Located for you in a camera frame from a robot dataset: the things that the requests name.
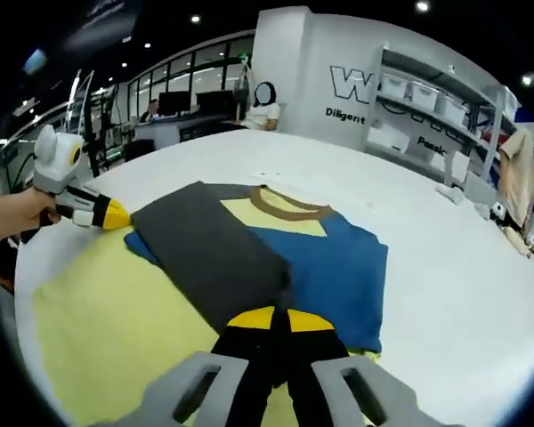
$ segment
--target human hand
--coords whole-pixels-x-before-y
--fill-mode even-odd
[[[0,197],[0,239],[39,227],[40,214],[47,210],[53,223],[61,220],[53,197],[34,187]]]

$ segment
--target computer monitor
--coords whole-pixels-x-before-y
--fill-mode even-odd
[[[162,92],[158,96],[158,114],[160,116],[173,116],[183,111],[190,111],[190,92]]]
[[[214,91],[196,95],[200,113],[228,114],[235,117],[237,103],[231,91]]]

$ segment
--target round table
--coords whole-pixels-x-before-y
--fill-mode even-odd
[[[161,149],[93,180],[129,212],[194,181],[267,183],[329,203],[389,246],[379,364],[443,422],[495,423],[534,375],[534,261],[473,205],[377,157],[292,135],[241,130]],[[101,232],[69,221],[20,248],[15,309],[32,379],[70,421],[44,371],[31,295]]]

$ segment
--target desk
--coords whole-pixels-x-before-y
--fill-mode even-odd
[[[181,117],[162,117],[152,122],[138,124],[134,127],[134,133],[136,139],[153,140],[155,149],[163,149],[189,139],[182,134],[191,128],[225,120],[228,117],[228,114],[203,116],[198,113]]]
[[[455,206],[435,192],[434,181],[368,154],[249,130],[162,149],[93,185],[133,212],[196,180],[264,182],[305,202],[329,202],[389,246],[379,364],[416,390],[431,416],[492,425],[526,389],[534,374],[534,261],[519,256],[470,202]],[[43,368],[31,295],[99,233],[64,220],[37,233],[18,258],[22,354],[61,414]]]

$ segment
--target brown collar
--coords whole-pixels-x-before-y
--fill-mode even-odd
[[[261,190],[269,191],[271,194],[282,198],[291,205],[294,205],[300,209],[308,210],[310,212],[289,212],[284,211],[283,209],[279,209],[276,206],[270,205],[265,200],[263,200],[263,197],[261,196]],[[260,211],[263,211],[266,214],[286,221],[323,220],[334,212],[332,208],[328,205],[309,205],[303,202],[299,202],[289,196],[285,196],[284,194],[278,193],[277,191],[270,189],[266,185],[253,187],[251,189],[251,197],[249,198],[249,200],[251,201],[253,206],[255,206]]]

